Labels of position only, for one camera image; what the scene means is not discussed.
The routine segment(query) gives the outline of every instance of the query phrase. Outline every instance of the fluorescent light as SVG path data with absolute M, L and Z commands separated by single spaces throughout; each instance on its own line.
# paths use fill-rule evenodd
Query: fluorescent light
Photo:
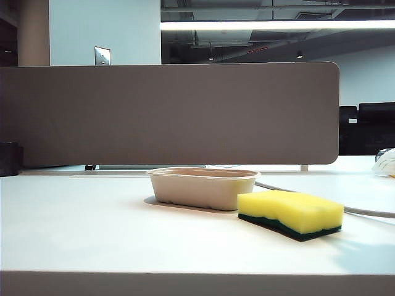
M 395 20 L 269 20 L 260 22 L 164 22 L 162 31 L 393 29 Z

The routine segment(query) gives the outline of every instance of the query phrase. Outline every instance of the kitchen sponge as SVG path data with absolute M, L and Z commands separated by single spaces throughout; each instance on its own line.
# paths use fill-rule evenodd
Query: kitchen sponge
M 299 192 L 238 194 L 239 218 L 273 228 L 299 241 L 341 229 L 343 205 Z

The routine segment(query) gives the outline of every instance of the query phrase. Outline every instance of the biodegradable container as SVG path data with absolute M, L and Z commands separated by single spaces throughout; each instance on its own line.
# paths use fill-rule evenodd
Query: biodegradable container
M 157 168 L 147 171 L 155 197 L 167 202 L 216 210 L 237 210 L 237 195 L 252 192 L 257 171 L 216 168 Z

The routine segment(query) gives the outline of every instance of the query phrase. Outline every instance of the desk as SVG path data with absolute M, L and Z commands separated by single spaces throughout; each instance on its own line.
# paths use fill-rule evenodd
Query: desk
M 248 168 L 266 171 L 263 183 L 394 211 L 395 179 L 373 162 Z M 1 270 L 2 295 L 389 295 L 395 222 L 345 215 L 341 232 L 297 242 L 236 212 L 157 203 L 138 173 L 24 171 L 1 178 Z

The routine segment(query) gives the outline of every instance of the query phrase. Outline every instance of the white wall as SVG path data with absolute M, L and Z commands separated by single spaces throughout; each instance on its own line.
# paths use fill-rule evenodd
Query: white wall
M 395 46 L 319 59 L 340 68 L 340 105 L 395 102 Z
M 94 47 L 112 65 L 160 64 L 159 0 L 49 0 L 51 65 L 94 65 Z

